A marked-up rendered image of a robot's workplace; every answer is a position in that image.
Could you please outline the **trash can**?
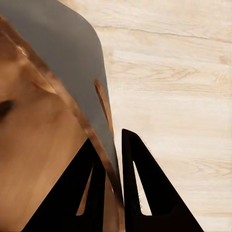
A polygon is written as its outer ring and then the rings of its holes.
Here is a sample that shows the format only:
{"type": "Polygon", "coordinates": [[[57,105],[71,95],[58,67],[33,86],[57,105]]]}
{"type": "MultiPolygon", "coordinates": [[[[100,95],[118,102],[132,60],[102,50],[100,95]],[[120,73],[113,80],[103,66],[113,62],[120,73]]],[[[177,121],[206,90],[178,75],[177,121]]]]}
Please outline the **trash can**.
{"type": "Polygon", "coordinates": [[[106,170],[102,232],[125,232],[96,31],[58,0],[0,0],[0,232],[22,232],[87,138],[106,170]]]}

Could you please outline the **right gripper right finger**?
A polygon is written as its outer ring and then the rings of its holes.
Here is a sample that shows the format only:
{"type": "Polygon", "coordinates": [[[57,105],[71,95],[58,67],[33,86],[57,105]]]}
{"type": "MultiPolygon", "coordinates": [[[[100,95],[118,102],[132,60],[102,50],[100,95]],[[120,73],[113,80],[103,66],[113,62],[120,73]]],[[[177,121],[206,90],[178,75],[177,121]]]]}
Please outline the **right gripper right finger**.
{"type": "Polygon", "coordinates": [[[125,232],[204,232],[140,136],[122,129],[125,232]],[[135,162],[152,216],[143,215],[135,162]]]}

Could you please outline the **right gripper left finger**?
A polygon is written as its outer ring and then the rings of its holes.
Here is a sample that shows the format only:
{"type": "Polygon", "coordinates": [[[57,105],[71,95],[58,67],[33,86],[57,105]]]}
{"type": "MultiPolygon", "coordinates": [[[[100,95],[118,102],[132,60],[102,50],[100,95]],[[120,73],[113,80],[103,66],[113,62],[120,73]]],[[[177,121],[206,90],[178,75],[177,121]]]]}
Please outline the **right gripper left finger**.
{"type": "Polygon", "coordinates": [[[105,173],[87,138],[22,232],[102,232],[105,173]],[[77,216],[91,170],[85,210],[77,216]]]}

